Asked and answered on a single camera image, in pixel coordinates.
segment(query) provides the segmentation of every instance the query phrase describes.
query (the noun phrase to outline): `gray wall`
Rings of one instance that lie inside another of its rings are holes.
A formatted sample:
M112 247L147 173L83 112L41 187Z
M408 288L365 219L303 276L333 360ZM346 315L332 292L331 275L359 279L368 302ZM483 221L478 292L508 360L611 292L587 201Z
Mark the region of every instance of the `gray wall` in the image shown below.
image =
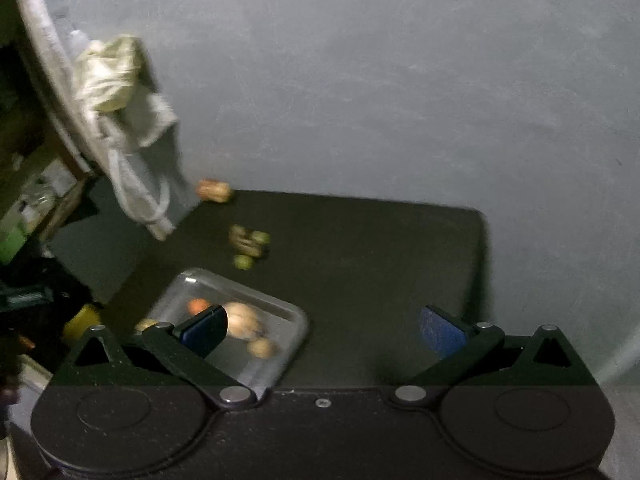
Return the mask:
M616 382L621 384L640 384L640 365L636 364L636 366L623 374Z
M143 38L191 183L471 206L505 329L640 322L640 0L47 1Z

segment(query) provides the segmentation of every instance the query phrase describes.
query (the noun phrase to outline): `screw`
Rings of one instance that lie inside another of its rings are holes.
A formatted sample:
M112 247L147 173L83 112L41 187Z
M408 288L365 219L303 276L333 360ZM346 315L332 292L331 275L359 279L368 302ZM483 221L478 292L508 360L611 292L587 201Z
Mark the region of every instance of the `screw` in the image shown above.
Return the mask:
M227 386L220 390L220 398L229 404L247 402L251 399L251 390L244 386Z
M152 325L156 328L159 328L160 330L164 330L166 332L171 331L174 326L171 323L168 323L166 321L158 321L155 325Z
M417 402L423 400L427 396L427 392L420 386L400 386L396 390L396 397L403 402Z

